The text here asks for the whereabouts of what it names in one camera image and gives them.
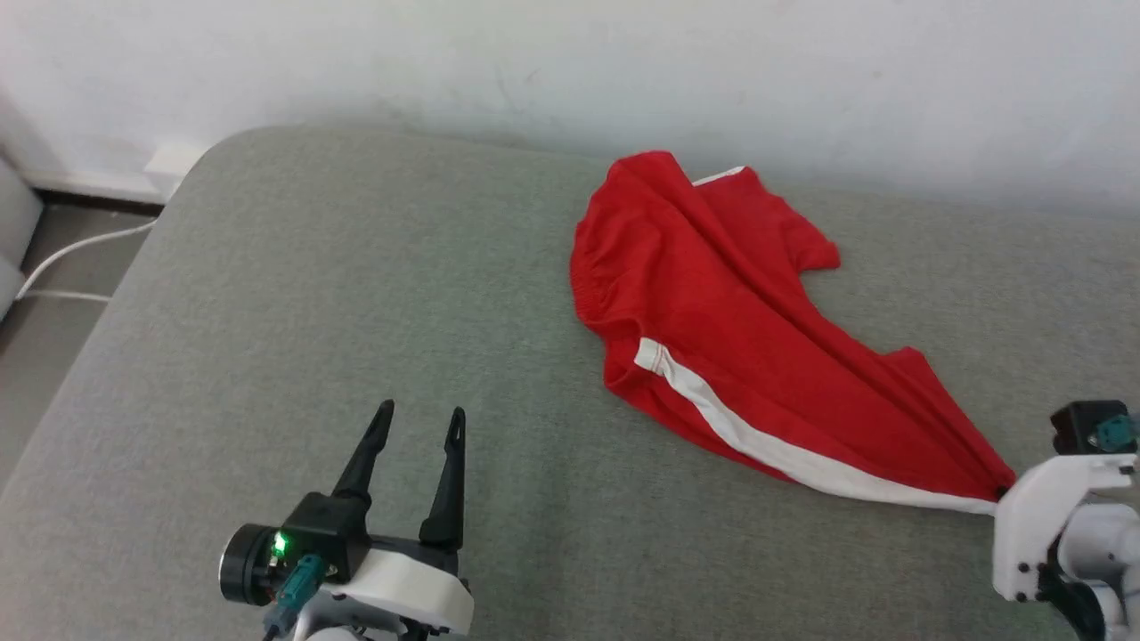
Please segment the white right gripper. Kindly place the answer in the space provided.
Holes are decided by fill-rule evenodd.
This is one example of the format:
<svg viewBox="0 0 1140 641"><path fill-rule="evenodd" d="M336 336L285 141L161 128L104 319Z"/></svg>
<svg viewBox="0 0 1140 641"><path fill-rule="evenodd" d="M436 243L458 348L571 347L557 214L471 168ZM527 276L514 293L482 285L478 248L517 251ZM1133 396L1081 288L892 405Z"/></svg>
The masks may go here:
<svg viewBox="0 0 1140 641"><path fill-rule="evenodd" d="M1088 502L1092 492L1127 490L1135 460L1132 453L1054 456L1013 486L999 484L995 591L1005 600L1029 600L1054 563L1066 579L1117 581L1119 601L1140 605L1140 512Z"/></svg>

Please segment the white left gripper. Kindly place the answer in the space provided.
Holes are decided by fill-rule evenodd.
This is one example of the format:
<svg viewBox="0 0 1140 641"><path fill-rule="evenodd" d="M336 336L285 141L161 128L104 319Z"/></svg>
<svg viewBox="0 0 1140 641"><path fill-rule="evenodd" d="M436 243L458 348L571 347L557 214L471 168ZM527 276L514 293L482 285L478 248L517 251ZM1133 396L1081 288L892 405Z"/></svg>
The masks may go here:
<svg viewBox="0 0 1140 641"><path fill-rule="evenodd" d="M337 500L370 500L370 478L378 454L386 447L394 399L386 399L355 446L331 495ZM352 581L339 589L339 602L349 620L390 628L402 623L427 636L467 636L474 617L474 597L461 579L467 487L467 414L456 407L443 439L443 471L427 519L420 525L420 542L404 537L375 537Z"/></svg>

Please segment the red shorts with white stripe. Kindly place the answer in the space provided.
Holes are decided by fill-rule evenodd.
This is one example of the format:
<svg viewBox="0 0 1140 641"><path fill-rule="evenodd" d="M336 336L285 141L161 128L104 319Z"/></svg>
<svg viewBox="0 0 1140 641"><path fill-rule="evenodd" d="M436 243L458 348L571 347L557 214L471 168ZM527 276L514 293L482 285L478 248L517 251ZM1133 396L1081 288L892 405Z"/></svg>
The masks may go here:
<svg viewBox="0 0 1140 641"><path fill-rule="evenodd" d="M1013 470L913 346L878 352L803 285L839 248L750 167L618 161L575 227L606 389L689 443L846 500L993 514Z"/></svg>

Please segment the grey fabric sofa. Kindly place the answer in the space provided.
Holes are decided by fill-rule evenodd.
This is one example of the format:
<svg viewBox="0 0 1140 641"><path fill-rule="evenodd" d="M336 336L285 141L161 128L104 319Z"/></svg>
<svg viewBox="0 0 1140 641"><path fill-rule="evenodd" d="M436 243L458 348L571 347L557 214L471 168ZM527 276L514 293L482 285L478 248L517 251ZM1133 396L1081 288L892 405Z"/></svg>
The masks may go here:
<svg viewBox="0 0 1140 641"><path fill-rule="evenodd" d="M372 532L469 419L471 641L1072 641L992 587L982 516L782 482L602 380L575 225L606 159L266 127L184 179L0 492L0 641L259 641L241 524L329 490L378 403Z"/></svg>

